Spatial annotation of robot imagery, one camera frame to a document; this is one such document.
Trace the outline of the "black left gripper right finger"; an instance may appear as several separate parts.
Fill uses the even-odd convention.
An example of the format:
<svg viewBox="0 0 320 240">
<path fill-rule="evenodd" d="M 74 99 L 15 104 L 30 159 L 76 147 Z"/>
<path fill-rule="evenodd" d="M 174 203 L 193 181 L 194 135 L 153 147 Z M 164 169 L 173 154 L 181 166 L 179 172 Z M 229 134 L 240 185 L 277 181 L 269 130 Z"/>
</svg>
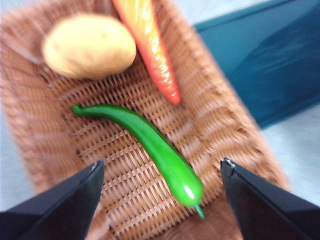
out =
<svg viewBox="0 0 320 240">
<path fill-rule="evenodd" d="M 245 240 L 318 240 L 319 206 L 247 170 L 220 162 L 225 195 Z"/>
</svg>

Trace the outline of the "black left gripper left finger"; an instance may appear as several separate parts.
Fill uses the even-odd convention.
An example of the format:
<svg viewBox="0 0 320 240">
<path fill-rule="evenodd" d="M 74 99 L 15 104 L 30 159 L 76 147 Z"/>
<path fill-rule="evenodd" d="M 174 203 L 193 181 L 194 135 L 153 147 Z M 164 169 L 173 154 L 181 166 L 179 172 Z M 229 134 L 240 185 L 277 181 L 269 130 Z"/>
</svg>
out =
<svg viewBox="0 0 320 240">
<path fill-rule="evenodd" d="M 2 240 L 84 240 L 100 201 L 101 159 L 51 189 L 0 213 Z"/>
</svg>

